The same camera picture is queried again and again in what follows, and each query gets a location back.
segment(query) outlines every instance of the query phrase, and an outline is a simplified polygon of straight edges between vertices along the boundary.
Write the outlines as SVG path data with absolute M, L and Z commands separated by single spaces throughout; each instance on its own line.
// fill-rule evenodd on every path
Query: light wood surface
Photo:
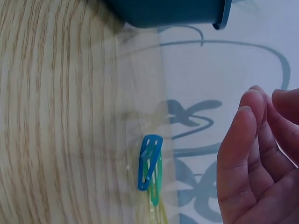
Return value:
M 142 117 L 165 100 L 156 31 L 96 0 L 1 0 L 0 31 L 0 223 L 148 223 L 140 143 L 169 136 L 166 106 Z

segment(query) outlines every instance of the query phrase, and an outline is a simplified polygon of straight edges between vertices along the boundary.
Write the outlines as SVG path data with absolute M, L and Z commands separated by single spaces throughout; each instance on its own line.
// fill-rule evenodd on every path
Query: hand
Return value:
M 299 89 L 271 99 L 254 86 L 242 96 L 217 157 L 224 224 L 299 223 L 298 125 Z

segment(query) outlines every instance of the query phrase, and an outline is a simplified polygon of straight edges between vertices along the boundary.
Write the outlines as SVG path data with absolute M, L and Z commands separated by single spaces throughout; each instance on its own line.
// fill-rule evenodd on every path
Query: hair clip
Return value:
M 154 184 L 157 189 L 154 189 L 154 185 L 151 187 L 154 201 L 158 195 L 157 192 L 161 189 L 162 180 L 162 148 L 163 138 L 150 134 L 146 135 L 142 141 L 140 155 L 139 155 L 139 169 L 138 169 L 138 189 L 146 191 L 152 182 L 152 176 L 154 174 Z

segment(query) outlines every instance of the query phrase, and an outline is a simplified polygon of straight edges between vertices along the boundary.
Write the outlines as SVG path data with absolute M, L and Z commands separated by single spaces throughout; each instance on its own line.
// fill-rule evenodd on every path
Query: fingernail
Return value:
M 252 112 L 251 107 L 250 107 L 250 106 L 247 106 L 247 105 L 245 105 L 245 106 L 241 106 L 241 107 L 238 109 L 238 111 L 242 111 L 242 110 L 247 110 L 247 111 Z
M 283 93 L 283 92 L 287 92 L 287 91 L 286 90 L 281 90 L 281 89 L 275 89 L 274 92 Z

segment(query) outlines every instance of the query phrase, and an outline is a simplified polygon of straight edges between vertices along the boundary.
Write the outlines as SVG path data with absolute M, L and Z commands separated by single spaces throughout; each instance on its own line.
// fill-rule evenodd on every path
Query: finger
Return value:
M 288 157 L 299 165 L 299 127 L 276 111 L 270 97 L 267 98 L 267 106 L 268 123 L 276 141 Z
M 217 195 L 224 223 L 234 223 L 256 203 L 248 177 L 248 156 L 256 119 L 248 106 L 239 108 L 217 156 Z
M 259 91 L 250 89 L 241 98 L 240 106 L 244 105 L 251 107 L 256 118 L 256 129 L 259 130 L 261 124 L 265 122 L 266 116 L 266 103 L 263 96 Z M 257 134 L 248 157 L 248 173 L 251 190 L 258 201 L 261 195 L 274 184 L 274 181 L 262 166 Z
M 299 125 L 299 89 L 275 90 L 272 95 L 272 102 L 278 113 Z
M 265 103 L 267 103 L 267 95 L 262 88 L 259 86 L 252 88 L 259 91 Z M 279 181 L 283 176 L 296 168 L 279 150 L 267 121 L 267 110 L 265 110 L 264 118 L 258 131 L 258 144 L 262 165 L 271 175 L 274 182 Z

